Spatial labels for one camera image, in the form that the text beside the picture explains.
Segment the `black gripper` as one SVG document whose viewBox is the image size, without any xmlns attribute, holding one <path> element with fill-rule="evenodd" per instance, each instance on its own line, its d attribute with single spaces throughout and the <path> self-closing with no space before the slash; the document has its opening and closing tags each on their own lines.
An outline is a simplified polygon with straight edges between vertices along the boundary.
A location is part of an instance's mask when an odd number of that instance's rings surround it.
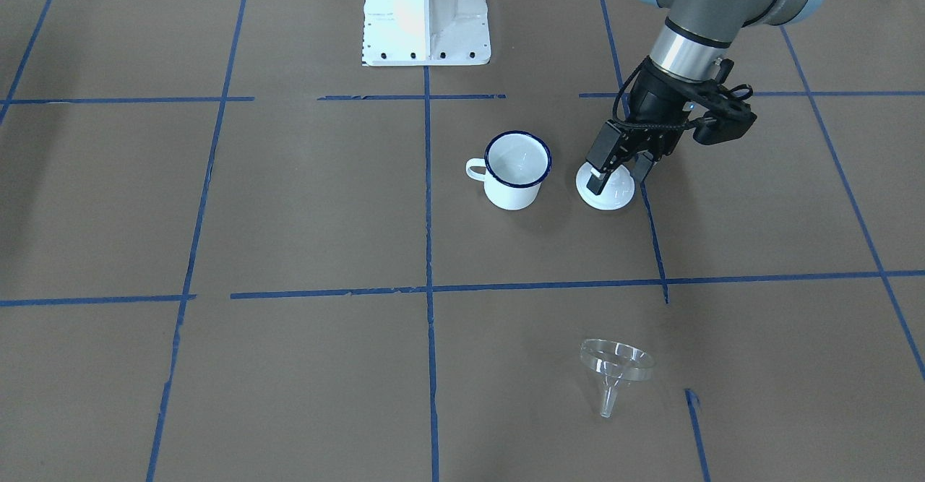
<svg viewBox="0 0 925 482">
<path fill-rule="evenodd" d="M 599 129 L 585 162 L 591 165 L 587 188 L 601 195 L 612 173 L 634 157 L 633 179 L 645 183 L 657 160 L 673 152 L 681 131 L 687 129 L 688 87 L 694 82 L 676 78 L 657 64 L 641 63 L 631 73 L 624 112 L 621 98 L 614 101 L 611 118 Z"/>
</svg>

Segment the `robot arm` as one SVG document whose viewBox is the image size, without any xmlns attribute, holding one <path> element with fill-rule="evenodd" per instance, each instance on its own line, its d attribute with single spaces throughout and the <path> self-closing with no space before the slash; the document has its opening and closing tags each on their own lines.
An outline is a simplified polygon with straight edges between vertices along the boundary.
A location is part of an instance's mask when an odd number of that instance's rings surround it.
<svg viewBox="0 0 925 482">
<path fill-rule="evenodd" d="M 667 11 L 650 53 L 627 76 L 576 175 L 586 202 L 603 201 L 628 160 L 642 181 L 690 131 L 702 145 L 733 142 L 756 121 L 753 89 L 730 89 L 727 57 L 741 30 L 788 25 L 814 14 L 824 0 L 639 0 Z"/>
</svg>

